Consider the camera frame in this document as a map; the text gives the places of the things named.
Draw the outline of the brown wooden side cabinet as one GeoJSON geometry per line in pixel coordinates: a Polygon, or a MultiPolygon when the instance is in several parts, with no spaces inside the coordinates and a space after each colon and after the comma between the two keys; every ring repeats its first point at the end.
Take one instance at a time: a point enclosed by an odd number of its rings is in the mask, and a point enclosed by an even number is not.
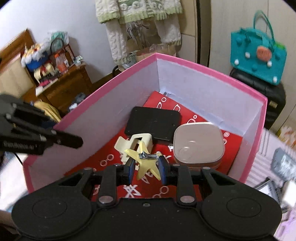
{"type": "Polygon", "coordinates": [[[1,93],[26,102],[42,100],[63,113],[79,94],[91,94],[85,63],[66,36],[35,43],[28,29],[1,48],[1,93]]]}

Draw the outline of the pink storage box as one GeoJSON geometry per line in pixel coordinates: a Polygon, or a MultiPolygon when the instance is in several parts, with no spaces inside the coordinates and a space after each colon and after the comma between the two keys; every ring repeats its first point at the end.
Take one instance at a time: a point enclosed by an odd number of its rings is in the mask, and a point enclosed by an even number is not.
{"type": "Polygon", "coordinates": [[[83,138],[71,149],[55,145],[42,156],[29,156],[23,172],[29,192],[42,188],[84,162],[126,124],[131,110],[152,93],[158,108],[174,100],[174,110],[187,108],[223,130],[240,135],[242,143],[230,177],[245,182],[259,149],[267,99],[240,81],[211,68],[177,57],[153,54],[119,74],[87,97],[55,129],[83,138]]]}

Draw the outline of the yellow starfish hair clip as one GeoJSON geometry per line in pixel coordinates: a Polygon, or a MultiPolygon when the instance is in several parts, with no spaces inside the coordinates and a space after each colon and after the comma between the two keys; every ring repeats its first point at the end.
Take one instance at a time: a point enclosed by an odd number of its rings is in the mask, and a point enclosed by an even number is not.
{"type": "Polygon", "coordinates": [[[138,147],[139,152],[132,149],[125,150],[125,153],[138,163],[137,180],[143,178],[149,171],[160,181],[161,175],[156,164],[159,156],[150,154],[143,141],[139,142],[138,147]]]}

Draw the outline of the pink rounded compact case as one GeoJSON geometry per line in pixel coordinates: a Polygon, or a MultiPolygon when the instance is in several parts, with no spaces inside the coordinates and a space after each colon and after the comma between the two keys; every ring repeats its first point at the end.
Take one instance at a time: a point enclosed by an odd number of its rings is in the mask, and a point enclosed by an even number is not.
{"type": "Polygon", "coordinates": [[[183,124],[175,130],[173,152],[179,164],[216,169],[225,153],[223,134],[211,122],[183,124]]]}

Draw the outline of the cream rectangular hair claw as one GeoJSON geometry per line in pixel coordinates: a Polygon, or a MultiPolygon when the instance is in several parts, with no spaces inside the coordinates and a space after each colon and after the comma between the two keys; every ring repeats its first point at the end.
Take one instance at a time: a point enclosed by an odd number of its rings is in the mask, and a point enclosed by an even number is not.
{"type": "Polygon", "coordinates": [[[152,135],[150,133],[135,134],[130,137],[129,140],[119,137],[114,145],[114,148],[120,153],[121,162],[125,164],[128,161],[129,156],[125,153],[126,149],[132,149],[139,152],[139,142],[143,141],[147,147],[147,150],[151,152],[153,148],[152,135]]]}

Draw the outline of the beige wooden wardrobe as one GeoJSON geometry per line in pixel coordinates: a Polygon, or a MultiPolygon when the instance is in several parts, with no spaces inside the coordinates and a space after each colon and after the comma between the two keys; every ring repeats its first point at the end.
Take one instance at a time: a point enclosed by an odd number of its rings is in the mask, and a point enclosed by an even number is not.
{"type": "Polygon", "coordinates": [[[241,27],[251,27],[258,10],[264,11],[273,27],[275,39],[287,48],[281,79],[286,105],[271,130],[277,132],[283,126],[295,129],[295,12],[284,1],[211,1],[209,66],[221,73],[230,73],[230,34],[241,27]]]}

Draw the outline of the teal felt handbag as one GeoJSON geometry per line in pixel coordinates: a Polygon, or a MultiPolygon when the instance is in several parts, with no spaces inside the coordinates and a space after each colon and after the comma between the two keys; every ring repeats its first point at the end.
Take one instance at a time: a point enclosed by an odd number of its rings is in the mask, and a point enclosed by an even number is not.
{"type": "Polygon", "coordinates": [[[231,33],[230,64],[238,70],[279,85],[286,59],[286,46],[275,40],[271,23],[261,10],[255,13],[252,28],[240,28],[231,33]],[[256,28],[259,18],[265,21],[270,35],[256,28]]]}

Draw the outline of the large cardboard box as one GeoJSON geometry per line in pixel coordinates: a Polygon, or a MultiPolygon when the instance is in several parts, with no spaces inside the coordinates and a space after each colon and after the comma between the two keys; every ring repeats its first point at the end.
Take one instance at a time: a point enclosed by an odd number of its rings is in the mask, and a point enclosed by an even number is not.
{"type": "Polygon", "coordinates": [[[197,2],[182,0],[183,13],[178,15],[182,44],[178,56],[182,59],[197,61],[197,2]]]}

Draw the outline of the black suitcase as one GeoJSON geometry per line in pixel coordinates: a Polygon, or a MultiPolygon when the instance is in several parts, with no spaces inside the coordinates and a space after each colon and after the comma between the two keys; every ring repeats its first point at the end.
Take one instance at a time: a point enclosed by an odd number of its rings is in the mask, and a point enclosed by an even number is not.
{"type": "Polygon", "coordinates": [[[230,76],[252,87],[267,98],[264,127],[270,130],[286,104],[286,94],[283,84],[272,85],[235,68],[231,70],[230,76]]]}

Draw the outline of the brown paper shopping bag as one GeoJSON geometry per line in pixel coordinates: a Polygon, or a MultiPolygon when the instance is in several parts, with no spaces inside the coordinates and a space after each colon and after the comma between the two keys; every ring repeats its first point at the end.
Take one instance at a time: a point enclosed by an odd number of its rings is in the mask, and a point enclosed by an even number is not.
{"type": "Polygon", "coordinates": [[[177,55],[182,43],[180,26],[162,21],[137,21],[126,24],[127,51],[134,62],[142,61],[154,53],[177,55]]]}

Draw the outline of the black wallet case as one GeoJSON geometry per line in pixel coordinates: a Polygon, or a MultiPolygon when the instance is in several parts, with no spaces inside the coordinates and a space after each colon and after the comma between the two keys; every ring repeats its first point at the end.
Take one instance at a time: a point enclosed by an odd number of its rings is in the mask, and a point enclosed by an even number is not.
{"type": "Polygon", "coordinates": [[[172,143],[174,133],[181,124],[181,114],[175,110],[136,106],[130,112],[125,134],[149,133],[158,141],[172,143]]]}

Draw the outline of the cream knitted cardigan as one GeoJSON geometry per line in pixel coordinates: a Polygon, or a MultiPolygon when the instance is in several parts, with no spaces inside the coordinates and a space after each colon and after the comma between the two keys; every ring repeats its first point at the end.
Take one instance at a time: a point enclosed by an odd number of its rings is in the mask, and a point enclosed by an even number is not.
{"type": "Polygon", "coordinates": [[[128,63],[126,24],[154,21],[161,42],[182,44],[178,14],[183,13],[180,1],[95,1],[98,22],[105,24],[112,59],[115,64],[128,63]]]}

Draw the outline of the grey device with white block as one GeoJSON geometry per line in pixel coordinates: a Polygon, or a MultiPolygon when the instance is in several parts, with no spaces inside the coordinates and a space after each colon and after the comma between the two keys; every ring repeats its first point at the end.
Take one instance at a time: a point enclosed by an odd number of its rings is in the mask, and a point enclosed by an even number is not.
{"type": "Polygon", "coordinates": [[[271,170],[283,181],[280,187],[267,177],[255,186],[255,189],[273,198],[286,213],[295,207],[295,160],[283,149],[276,149],[273,154],[271,170]]]}

